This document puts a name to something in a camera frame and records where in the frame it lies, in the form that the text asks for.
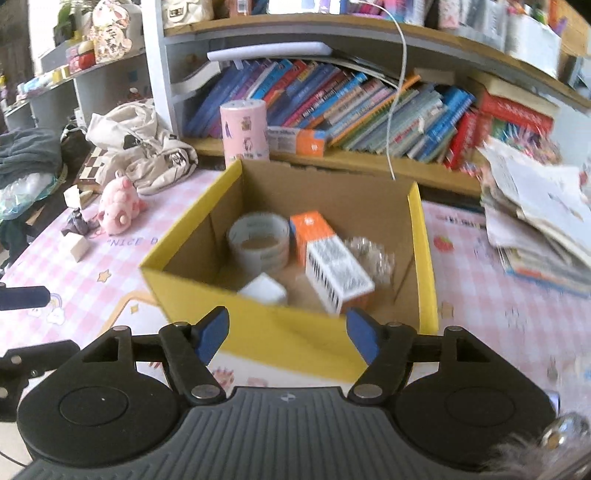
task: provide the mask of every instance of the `tape roll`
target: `tape roll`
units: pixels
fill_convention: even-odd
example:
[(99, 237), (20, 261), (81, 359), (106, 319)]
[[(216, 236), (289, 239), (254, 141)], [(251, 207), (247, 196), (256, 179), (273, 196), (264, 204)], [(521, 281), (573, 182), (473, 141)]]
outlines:
[(269, 160), (267, 104), (234, 100), (220, 107), (226, 166), (234, 160)]
[(284, 268), (290, 257), (290, 226), (274, 213), (250, 213), (228, 230), (236, 262), (249, 274)]

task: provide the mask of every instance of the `yellow box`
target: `yellow box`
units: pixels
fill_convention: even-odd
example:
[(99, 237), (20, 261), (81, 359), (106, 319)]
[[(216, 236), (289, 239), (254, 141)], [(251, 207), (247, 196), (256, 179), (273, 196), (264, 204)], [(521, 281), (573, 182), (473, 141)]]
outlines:
[(398, 321), (437, 333), (433, 269), (416, 183), (256, 161), (233, 163), (142, 263), (168, 320), (196, 323), (223, 305), (230, 313), (225, 352), (318, 377), (357, 379), (366, 365), (347, 336), (344, 318), (327, 315), (314, 294), (309, 296), (295, 258), (279, 279), (290, 306), (264, 306), (235, 293), (250, 280), (239, 278), (226, 243), (237, 218), (270, 211), (288, 219), (310, 210), (318, 210), (341, 238), (366, 236), (395, 254), (393, 286), (376, 292), (371, 315), (381, 323)]

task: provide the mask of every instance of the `logo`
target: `logo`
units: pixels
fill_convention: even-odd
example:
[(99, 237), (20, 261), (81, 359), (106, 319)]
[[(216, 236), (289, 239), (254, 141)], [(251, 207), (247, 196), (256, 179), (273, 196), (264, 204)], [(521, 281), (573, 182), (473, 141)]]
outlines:
[(284, 393), (282, 396), (279, 397), (280, 400), (284, 401), (285, 403), (289, 403), (295, 401), (296, 396), (293, 393)]

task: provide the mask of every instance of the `pink stuffed pig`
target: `pink stuffed pig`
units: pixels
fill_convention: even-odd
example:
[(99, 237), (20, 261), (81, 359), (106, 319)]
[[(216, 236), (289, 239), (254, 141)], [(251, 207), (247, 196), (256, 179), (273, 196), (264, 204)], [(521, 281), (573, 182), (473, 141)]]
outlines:
[(146, 209), (146, 203), (138, 196), (133, 182), (118, 173), (100, 197), (98, 220), (109, 235), (119, 235), (131, 226), (131, 220)]

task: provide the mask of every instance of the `white handbag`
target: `white handbag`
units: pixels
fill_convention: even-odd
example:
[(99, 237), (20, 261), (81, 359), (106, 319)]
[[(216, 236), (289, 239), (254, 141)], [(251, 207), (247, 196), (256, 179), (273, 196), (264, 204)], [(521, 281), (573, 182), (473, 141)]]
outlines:
[(212, 0), (162, 1), (164, 28), (180, 27), (207, 20), (213, 20)]

